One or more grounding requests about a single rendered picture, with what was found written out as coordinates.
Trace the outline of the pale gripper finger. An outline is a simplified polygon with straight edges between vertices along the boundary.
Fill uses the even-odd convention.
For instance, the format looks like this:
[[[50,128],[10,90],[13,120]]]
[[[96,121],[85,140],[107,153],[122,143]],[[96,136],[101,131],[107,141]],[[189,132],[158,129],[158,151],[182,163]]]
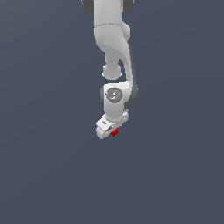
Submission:
[[[110,133],[111,133],[111,128],[108,128],[105,131],[102,131],[100,128],[97,128],[97,136],[100,139],[104,139],[105,137],[108,137]]]

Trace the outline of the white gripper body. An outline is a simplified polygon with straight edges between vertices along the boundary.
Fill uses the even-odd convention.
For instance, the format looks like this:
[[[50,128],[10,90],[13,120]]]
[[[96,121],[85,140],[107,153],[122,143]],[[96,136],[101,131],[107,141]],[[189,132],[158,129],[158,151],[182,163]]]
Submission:
[[[107,130],[108,128],[111,128],[111,132],[114,131],[116,128],[119,128],[129,119],[129,113],[128,109],[126,108],[122,112],[122,118],[118,121],[111,122],[109,121],[105,115],[102,116],[102,118],[96,123],[97,128],[100,128],[102,131]]]

